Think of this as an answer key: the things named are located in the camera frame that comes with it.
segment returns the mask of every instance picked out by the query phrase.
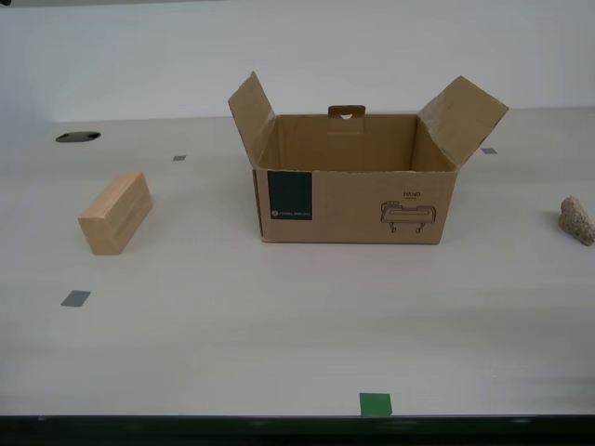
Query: gray square marker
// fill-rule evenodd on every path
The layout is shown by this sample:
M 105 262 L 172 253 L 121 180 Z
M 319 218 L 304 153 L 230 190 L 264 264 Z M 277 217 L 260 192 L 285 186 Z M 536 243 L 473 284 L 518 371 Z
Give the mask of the gray square marker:
M 62 302 L 63 307 L 82 307 L 86 299 L 90 296 L 90 291 L 72 290 L 71 293 Z

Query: cardboard box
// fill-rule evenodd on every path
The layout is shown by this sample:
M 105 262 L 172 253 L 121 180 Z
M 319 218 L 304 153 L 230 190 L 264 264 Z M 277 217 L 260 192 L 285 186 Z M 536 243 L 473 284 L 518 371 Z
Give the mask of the cardboard box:
M 78 222 L 96 255 L 121 254 L 152 208 L 142 172 L 125 172 L 101 193 Z
M 418 114 L 277 116 L 254 73 L 229 104 L 266 242 L 439 243 L 458 169 L 508 110 L 464 77 Z

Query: small stone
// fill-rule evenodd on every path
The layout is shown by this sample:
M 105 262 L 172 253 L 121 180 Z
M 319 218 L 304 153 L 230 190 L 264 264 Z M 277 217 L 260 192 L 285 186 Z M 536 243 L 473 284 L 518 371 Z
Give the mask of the small stone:
M 560 228 L 586 246 L 591 246 L 595 242 L 595 225 L 578 199 L 571 195 L 562 202 L 561 208 Z

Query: white table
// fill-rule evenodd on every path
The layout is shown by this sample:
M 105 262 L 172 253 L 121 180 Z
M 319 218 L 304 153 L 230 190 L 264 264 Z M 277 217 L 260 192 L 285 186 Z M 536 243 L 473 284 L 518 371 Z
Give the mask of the white table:
M 440 245 L 271 244 L 231 118 L 40 127 L 0 168 L 0 414 L 595 413 L 595 248 L 557 226 L 595 215 L 594 141 L 593 109 L 510 111 Z M 77 217 L 127 170 L 154 208 L 92 256 Z

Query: green square marker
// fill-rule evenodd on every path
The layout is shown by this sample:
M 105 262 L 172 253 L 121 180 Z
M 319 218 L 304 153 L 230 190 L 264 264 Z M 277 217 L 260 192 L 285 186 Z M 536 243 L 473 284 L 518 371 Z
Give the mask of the green square marker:
M 392 405 L 388 393 L 360 393 L 362 416 L 391 416 Z

